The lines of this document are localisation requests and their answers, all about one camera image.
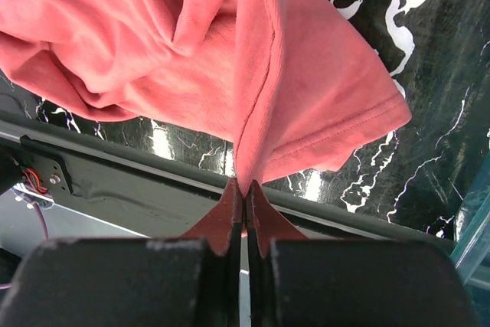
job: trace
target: pink t-shirt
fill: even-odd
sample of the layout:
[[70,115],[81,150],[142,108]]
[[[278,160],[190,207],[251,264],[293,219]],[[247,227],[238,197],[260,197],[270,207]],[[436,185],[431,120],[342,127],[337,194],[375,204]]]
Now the pink t-shirt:
[[0,68],[89,119],[147,116],[233,141],[242,192],[336,170],[410,119],[328,0],[0,0]]

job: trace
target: white streak pattern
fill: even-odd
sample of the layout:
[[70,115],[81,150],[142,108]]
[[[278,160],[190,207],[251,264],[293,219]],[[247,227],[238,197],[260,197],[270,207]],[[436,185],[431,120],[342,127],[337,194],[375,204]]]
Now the white streak pattern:
[[485,51],[485,49],[487,48],[487,46],[490,44],[490,41],[487,41],[485,43],[485,45],[483,45],[482,47],[482,51],[480,51],[480,57],[483,56],[483,52]]
[[102,126],[100,125],[99,122],[97,122],[97,126],[93,128],[93,130],[95,131],[95,135],[97,137],[99,137],[100,139],[102,139],[103,141],[105,141],[104,137],[102,136],[102,133],[100,132],[101,129],[102,129]]
[[398,201],[400,200],[401,196],[405,194],[405,192],[407,191],[407,188],[408,188],[408,183],[410,183],[412,180],[415,179],[415,177],[417,176],[417,173],[419,172],[419,170],[421,168],[423,168],[426,164],[428,164],[429,162],[436,162],[437,160],[439,160],[441,157],[443,157],[443,155],[441,154],[440,156],[437,156],[437,157],[434,157],[432,159],[429,159],[429,160],[426,160],[424,162],[422,162],[420,165],[417,166],[415,172],[413,173],[412,176],[410,176],[408,178],[408,180],[405,182],[405,185],[403,186],[403,190],[401,193],[399,193],[399,195],[395,198],[395,203],[393,204],[393,210],[389,211],[386,215],[386,218],[388,219],[388,222],[391,223],[391,219],[390,219],[390,216],[392,214],[396,214],[397,213],[397,204],[398,204]]
[[358,160],[358,168],[356,170],[356,174],[359,174],[359,170],[361,170],[361,165],[362,165],[361,159],[358,156],[358,151],[360,149],[362,149],[362,146],[359,147],[358,149],[355,149],[354,152],[352,153],[352,155]]
[[[439,216],[437,218],[437,220],[435,220],[431,225],[429,225],[426,229],[426,233],[429,234],[429,231],[430,231],[430,228],[439,220],[441,221],[444,221],[446,223],[446,225],[449,225],[449,223],[454,219],[454,216],[451,216],[449,219],[445,219],[443,216]],[[444,225],[443,227],[440,228],[439,231],[437,231],[436,233],[436,236],[439,237],[439,238],[443,238],[445,233],[444,233],[444,229],[446,228],[446,225]]]
[[381,153],[381,147],[382,146],[388,146],[390,144],[390,141],[393,139],[393,137],[396,139],[395,146],[393,148],[393,151],[391,152],[391,154],[387,158],[385,158],[382,161],[380,167],[374,173],[374,176],[373,176],[371,185],[362,185],[362,186],[359,187],[361,189],[361,192],[358,192],[358,195],[360,195],[360,197],[361,197],[361,203],[360,204],[351,204],[351,203],[349,203],[349,202],[347,202],[345,200],[345,196],[353,188],[354,185],[361,185],[361,184],[363,184],[364,183],[364,177],[367,176],[368,174],[359,175],[359,179],[356,182],[351,183],[351,185],[349,187],[347,187],[342,192],[342,195],[341,195],[340,199],[341,199],[341,201],[343,201],[345,203],[345,205],[347,207],[347,211],[352,212],[352,213],[355,213],[358,208],[364,207],[366,205],[369,197],[371,196],[371,190],[376,185],[377,177],[379,176],[380,173],[383,172],[383,170],[385,170],[385,168],[393,160],[393,156],[394,156],[395,152],[397,151],[398,145],[400,144],[400,141],[396,137],[395,132],[392,132],[392,133],[390,133],[390,134],[387,135],[386,141],[384,143],[381,143],[380,144],[379,149],[378,149],[378,152],[371,159],[371,166],[374,166],[375,165],[374,159]]
[[379,145],[379,147],[377,148],[377,152],[376,152],[376,155],[374,155],[372,158],[371,158],[371,166],[375,166],[376,165],[376,162],[375,162],[375,159],[382,153],[383,151],[383,146],[388,146],[390,144],[390,141],[392,140],[393,138],[393,135],[394,135],[394,132],[389,132],[386,136],[386,141],[385,143],[381,143]]
[[447,178],[447,180],[449,180],[449,183],[451,183],[452,189],[454,189],[454,191],[458,195],[459,199],[463,200],[461,193],[459,193],[458,189],[456,189],[456,186],[452,183],[451,179]]
[[49,123],[49,119],[47,118],[46,114],[44,113],[44,109],[42,109],[42,106],[44,104],[44,101],[46,101],[45,98],[41,98],[41,101],[39,103],[39,105],[36,106],[36,114],[38,116],[40,116],[42,114],[42,116],[44,117],[44,121],[46,123]]
[[74,115],[71,113],[69,110],[65,110],[61,107],[56,108],[55,111],[52,112],[52,114],[59,114],[59,113],[64,113],[64,115],[67,117],[67,128],[68,130],[71,130],[71,126],[79,133],[81,134],[82,131],[78,127],[77,123],[75,122]]
[[208,153],[203,153],[201,156],[201,160],[199,161],[198,168],[202,168],[201,165],[204,161],[204,159],[208,156],[214,156],[217,153],[217,150],[220,149],[217,147],[216,149],[213,149],[213,142],[210,143],[211,150]]
[[303,193],[303,191],[305,190],[305,188],[304,188],[303,184],[304,184],[304,182],[306,181],[305,171],[304,171],[304,170],[302,170],[302,171],[298,172],[298,174],[300,174],[300,175],[303,177],[303,179],[302,179],[302,180],[298,180],[299,192],[300,192],[300,193]]
[[11,81],[11,80],[9,80],[9,79],[7,79],[7,78],[3,77],[3,75],[2,75],[2,74],[0,74],[0,77],[2,77],[2,79],[5,81],[5,83],[6,83],[6,84],[8,84],[8,85],[10,85],[10,87],[12,87],[12,91],[15,91],[15,85],[12,83],[12,81]]
[[291,192],[294,192],[294,188],[292,187],[292,182],[291,182],[291,178],[289,176],[286,176],[286,179],[288,179],[288,186],[289,186],[289,190]]
[[[405,6],[402,7],[400,6],[400,0],[391,0],[391,3],[387,8],[384,19],[386,22],[388,34],[390,34],[394,45],[398,49],[402,50],[402,52],[404,53],[404,57],[398,67],[390,72],[390,75],[392,77],[400,74],[405,69],[408,60],[415,50],[413,35],[410,30],[405,26],[398,27],[394,19],[398,14],[402,12],[407,15],[410,9],[420,7],[425,1],[426,0],[406,0]],[[406,97],[405,89],[398,83],[398,81],[396,81],[395,79],[393,79],[393,81],[397,86],[397,89],[403,94],[403,97]]]
[[462,113],[465,110],[465,103],[466,103],[466,97],[468,96],[468,92],[469,92],[469,87],[466,89],[465,98],[461,100],[461,110],[459,111],[459,115],[458,115],[458,118],[456,119],[456,122],[451,127],[451,129],[446,132],[446,134],[443,134],[442,136],[439,137],[439,139],[437,139],[437,142],[436,142],[436,145],[434,146],[434,149],[437,148],[437,146],[439,145],[439,142],[441,142],[441,140],[444,137],[447,137],[449,134],[451,134],[451,132],[454,129],[456,129],[456,127],[458,126],[459,121],[461,120]]

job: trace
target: metal frame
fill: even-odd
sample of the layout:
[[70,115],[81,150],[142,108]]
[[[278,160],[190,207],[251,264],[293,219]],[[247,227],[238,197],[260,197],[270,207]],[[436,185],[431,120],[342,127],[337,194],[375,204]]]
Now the metal frame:
[[[224,175],[201,170],[181,162],[162,159],[148,152],[136,151],[57,126],[0,112],[0,139],[20,143],[22,136],[55,146],[65,152],[73,152],[89,161],[105,160],[124,169],[136,170],[140,174],[155,175],[162,181],[182,183],[189,190],[200,191],[204,195],[206,193],[220,195],[227,183],[227,177]],[[374,239],[421,240],[435,244],[448,253],[454,247],[451,240],[439,239],[413,229],[388,224],[386,221],[373,217],[352,214],[334,206],[318,204],[271,188],[264,188],[263,191],[271,204],[284,214],[339,229],[347,236],[353,234]],[[91,213],[91,215],[98,217],[96,213]]]

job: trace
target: electrical wire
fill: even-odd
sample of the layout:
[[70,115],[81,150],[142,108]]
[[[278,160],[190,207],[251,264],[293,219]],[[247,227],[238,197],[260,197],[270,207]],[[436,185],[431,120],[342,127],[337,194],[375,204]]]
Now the electrical wire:
[[[49,238],[49,234],[47,232],[46,220],[44,219],[44,215],[43,215],[41,209],[39,208],[39,204],[30,195],[24,195],[24,199],[29,200],[29,204],[34,208],[34,211],[36,212],[36,215],[39,218],[39,222],[41,222],[41,228],[43,231],[43,238],[44,238],[44,240],[47,240]],[[11,283],[0,283],[0,290],[10,289],[11,286],[12,286]]]
[[47,189],[43,188],[41,185],[41,180],[39,179],[37,172],[32,168],[25,168],[23,172],[29,184],[37,193],[40,195],[45,195],[47,193]]

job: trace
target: stitched seam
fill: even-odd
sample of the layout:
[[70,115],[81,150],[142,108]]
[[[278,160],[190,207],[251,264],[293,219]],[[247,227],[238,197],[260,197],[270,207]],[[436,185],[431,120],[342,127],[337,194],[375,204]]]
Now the stitched seam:
[[273,34],[272,34],[271,41],[270,41],[270,46],[269,46],[269,58],[267,60],[267,67],[266,67],[265,75],[263,77],[263,81],[262,81],[262,84],[260,86],[259,92],[257,93],[257,95],[255,97],[255,100],[253,101],[252,106],[250,107],[250,111],[247,114],[247,117],[245,119],[245,123],[243,125],[243,128],[241,129],[240,137],[238,138],[238,143],[237,143],[237,149],[236,149],[235,157],[238,156],[238,152],[240,150],[241,143],[242,143],[242,137],[243,137],[243,134],[245,133],[245,129],[247,127],[248,121],[249,121],[250,117],[252,116],[253,111],[255,110],[255,106],[257,105],[257,102],[259,100],[259,97],[262,94],[262,90],[263,90],[263,88],[266,85],[267,77],[269,76],[269,71],[270,71],[270,60],[271,60],[271,57],[272,57],[271,56],[271,53],[272,53],[271,50],[273,48],[274,40],[276,39],[276,30],[274,29],[274,23],[272,22],[272,17],[270,15],[269,3],[267,2],[267,0],[263,0],[263,1],[266,4],[267,17],[269,18],[269,23],[270,23],[270,25],[271,25],[271,27],[273,29]]
[[[345,133],[345,132],[347,132],[348,130],[351,130],[351,129],[353,129],[353,128],[357,128],[358,126],[361,126],[361,125],[363,125],[363,124],[365,124],[365,123],[369,122],[370,120],[373,120],[373,119],[379,118],[380,116],[383,116],[384,114],[386,114],[386,113],[390,112],[391,110],[395,109],[396,107],[398,107],[399,105],[401,105],[401,104],[403,104],[403,103],[405,103],[405,101],[400,101],[398,104],[396,104],[396,105],[392,106],[391,108],[389,108],[389,109],[387,109],[387,110],[383,111],[382,113],[377,114],[376,116],[372,116],[372,117],[371,117],[371,118],[369,118],[369,119],[363,120],[362,122],[359,122],[359,123],[357,123],[357,124],[354,124],[353,126],[350,126],[350,127],[348,127],[348,128],[345,128],[345,129],[341,130],[340,132],[336,132],[336,133],[334,133],[334,134],[331,134],[330,136],[324,137],[324,138],[322,138],[322,139],[320,139],[320,140],[318,140],[318,141],[315,141],[315,142],[309,143],[307,146],[303,146],[303,147],[302,147],[302,148],[300,148],[300,149],[296,149],[296,150],[294,150],[294,151],[291,151],[291,152],[288,152],[288,153],[286,153],[286,154],[284,154],[284,155],[281,155],[280,157],[278,157],[278,158],[276,158],[276,159],[274,159],[274,160],[269,161],[269,163],[271,163],[271,162],[275,162],[275,161],[280,160],[280,159],[283,159],[283,158],[285,158],[285,157],[287,157],[287,156],[293,155],[293,154],[295,154],[295,153],[297,153],[297,152],[300,152],[300,151],[302,151],[302,150],[304,150],[304,149],[307,149],[307,148],[309,148],[309,147],[311,147],[311,146],[313,146],[313,145],[316,145],[317,143],[323,142],[323,141],[325,141],[325,140],[327,140],[327,139],[330,139],[330,138],[332,138],[332,137],[338,136],[339,134]],[[375,108],[376,108],[376,107],[373,107],[373,108],[371,108],[371,109],[369,109],[369,110],[365,110],[364,112],[362,112],[362,113],[360,113],[360,114],[358,114],[358,115],[356,115],[356,116],[353,116],[352,118],[345,119],[345,120],[341,121],[340,123],[343,123],[343,122],[349,121],[349,120],[354,119],[354,118],[356,118],[356,117],[359,117],[360,115],[365,114],[365,113],[367,113],[367,112],[369,112],[370,110],[375,109]],[[286,146],[292,145],[292,144],[294,144],[294,143],[301,142],[303,139],[306,139],[306,138],[308,138],[308,137],[310,137],[310,136],[314,136],[314,135],[317,135],[317,134],[321,134],[323,131],[325,131],[325,130],[326,130],[326,129],[328,129],[328,128],[329,128],[329,127],[328,127],[328,126],[326,126],[325,128],[322,128],[322,129],[317,130],[317,131],[315,131],[315,132],[313,132],[313,133],[310,133],[310,134],[308,134],[307,136],[304,136],[304,137],[302,137],[302,138],[300,138],[300,139],[297,139],[296,141],[293,141],[293,142],[290,142],[290,143],[286,143],[285,145],[283,145],[283,146],[281,146],[281,147],[279,147],[279,148],[281,149],[282,147],[286,147]]]

